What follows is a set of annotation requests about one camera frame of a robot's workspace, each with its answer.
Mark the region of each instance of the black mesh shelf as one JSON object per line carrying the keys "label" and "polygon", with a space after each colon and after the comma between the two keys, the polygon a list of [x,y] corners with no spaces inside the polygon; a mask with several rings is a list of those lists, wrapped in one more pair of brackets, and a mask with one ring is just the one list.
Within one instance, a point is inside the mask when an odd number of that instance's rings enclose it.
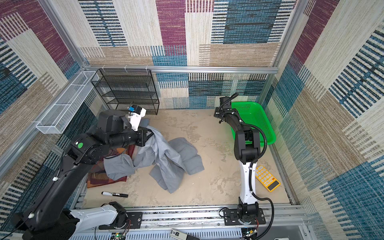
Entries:
{"label": "black mesh shelf", "polygon": [[99,69],[99,81],[93,81],[101,97],[110,109],[127,111],[131,104],[157,114],[159,97],[150,70]]}

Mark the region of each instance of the green plastic basket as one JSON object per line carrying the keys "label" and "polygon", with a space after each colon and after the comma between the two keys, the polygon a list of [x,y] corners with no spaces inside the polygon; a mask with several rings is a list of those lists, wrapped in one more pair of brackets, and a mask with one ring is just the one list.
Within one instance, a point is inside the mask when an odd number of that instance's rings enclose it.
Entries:
{"label": "green plastic basket", "polygon": [[[255,125],[263,130],[266,135],[268,145],[276,141],[275,132],[273,131],[271,123],[269,122],[263,107],[260,104],[254,102],[232,102],[232,108],[236,108],[245,123]],[[235,132],[232,128],[231,130],[233,138],[235,138]],[[264,146],[264,139],[261,134],[260,146]]]}

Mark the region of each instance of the marbled surface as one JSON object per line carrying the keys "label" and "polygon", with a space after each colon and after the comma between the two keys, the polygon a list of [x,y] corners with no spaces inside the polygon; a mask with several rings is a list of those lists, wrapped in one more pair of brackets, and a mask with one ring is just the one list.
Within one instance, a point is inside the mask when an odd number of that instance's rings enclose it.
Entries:
{"label": "marbled surface", "polygon": [[[149,175],[153,168],[150,166],[137,170],[127,182],[87,189],[83,207],[99,207],[110,201],[124,207],[237,204],[241,180],[239,162],[233,154],[234,139],[230,126],[225,122],[219,124],[213,112],[213,109],[160,109],[158,115],[147,116],[151,119],[150,126],[157,128],[166,140],[185,137],[202,157],[205,170],[194,175],[185,173],[179,190],[172,194],[163,190]],[[269,148],[258,165],[263,165],[281,182]],[[102,191],[129,194],[129,197],[104,196]],[[256,193],[274,203],[289,203],[282,184],[268,192],[257,181]]]}

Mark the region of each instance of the white wire basket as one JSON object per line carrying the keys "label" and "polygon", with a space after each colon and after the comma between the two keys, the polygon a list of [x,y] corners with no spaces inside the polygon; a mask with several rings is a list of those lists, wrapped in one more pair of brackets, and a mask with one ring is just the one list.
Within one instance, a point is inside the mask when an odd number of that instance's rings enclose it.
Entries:
{"label": "white wire basket", "polygon": [[90,80],[99,80],[99,76],[95,73],[96,71],[81,72],[42,117],[36,128],[44,134],[62,134],[92,90]]}

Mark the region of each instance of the yellow calculator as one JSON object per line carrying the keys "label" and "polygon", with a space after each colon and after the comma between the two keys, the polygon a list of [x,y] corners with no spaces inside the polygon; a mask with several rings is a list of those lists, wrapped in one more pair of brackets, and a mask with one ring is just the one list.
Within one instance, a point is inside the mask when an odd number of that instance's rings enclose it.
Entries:
{"label": "yellow calculator", "polygon": [[279,181],[277,181],[277,179],[263,166],[256,168],[255,176],[270,192],[280,186]]}

